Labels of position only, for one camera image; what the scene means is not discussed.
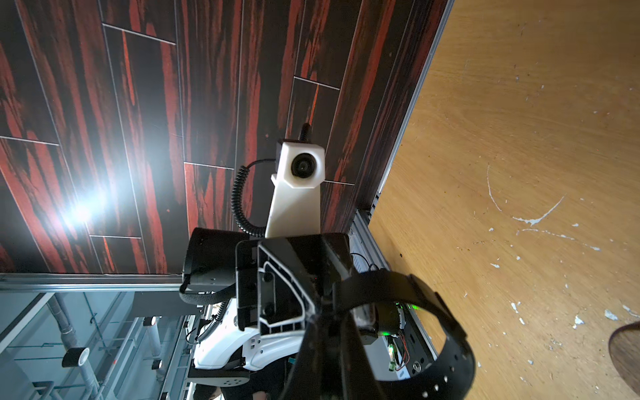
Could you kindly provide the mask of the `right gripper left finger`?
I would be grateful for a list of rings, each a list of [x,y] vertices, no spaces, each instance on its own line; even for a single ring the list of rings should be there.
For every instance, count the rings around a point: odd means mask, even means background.
[[[280,399],[322,399],[325,361],[328,361],[330,320],[316,316],[307,326],[293,370]]]

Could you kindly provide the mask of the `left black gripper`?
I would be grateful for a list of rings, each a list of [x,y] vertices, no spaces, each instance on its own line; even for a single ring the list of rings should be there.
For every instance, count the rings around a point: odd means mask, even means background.
[[[345,233],[245,240],[235,255],[238,329],[261,335],[304,332],[353,268]]]

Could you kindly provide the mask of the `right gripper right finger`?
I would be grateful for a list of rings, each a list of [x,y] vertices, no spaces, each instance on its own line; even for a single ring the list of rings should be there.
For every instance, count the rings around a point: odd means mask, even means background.
[[[373,376],[353,316],[348,313],[339,325],[338,365],[340,399],[387,399]]]

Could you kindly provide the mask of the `thin black band watch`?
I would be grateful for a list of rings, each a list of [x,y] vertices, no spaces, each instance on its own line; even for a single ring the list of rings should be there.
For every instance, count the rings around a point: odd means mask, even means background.
[[[381,303],[406,303],[417,306],[419,321],[438,350],[435,361],[423,372],[411,378],[375,378],[387,399],[465,398],[475,378],[476,359],[460,323],[440,295],[419,278],[377,271],[358,274],[339,283],[334,290],[332,310],[326,317],[330,320],[330,327],[322,399],[340,399],[338,335],[341,321],[348,313],[353,316],[353,311],[358,306]]]

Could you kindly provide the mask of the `wooden watch stand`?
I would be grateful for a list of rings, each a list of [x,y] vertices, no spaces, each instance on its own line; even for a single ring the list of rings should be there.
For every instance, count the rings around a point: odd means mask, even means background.
[[[613,366],[636,395],[640,393],[639,345],[639,322],[616,329],[608,340],[608,351]]]

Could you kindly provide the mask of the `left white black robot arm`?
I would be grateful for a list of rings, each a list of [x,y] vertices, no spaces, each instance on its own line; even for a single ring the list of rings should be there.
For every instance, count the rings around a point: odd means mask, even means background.
[[[188,335],[194,346],[190,378],[206,381],[222,371],[246,380],[297,353],[308,324],[352,268],[345,233],[250,238],[195,228],[179,295],[216,312]]]

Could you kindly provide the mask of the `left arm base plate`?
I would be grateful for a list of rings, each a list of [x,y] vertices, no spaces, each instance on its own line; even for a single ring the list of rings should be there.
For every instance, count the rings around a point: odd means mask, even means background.
[[[377,307],[378,334],[388,350],[390,378],[405,380],[423,372],[437,357],[419,321],[419,308],[406,303],[381,303]]]

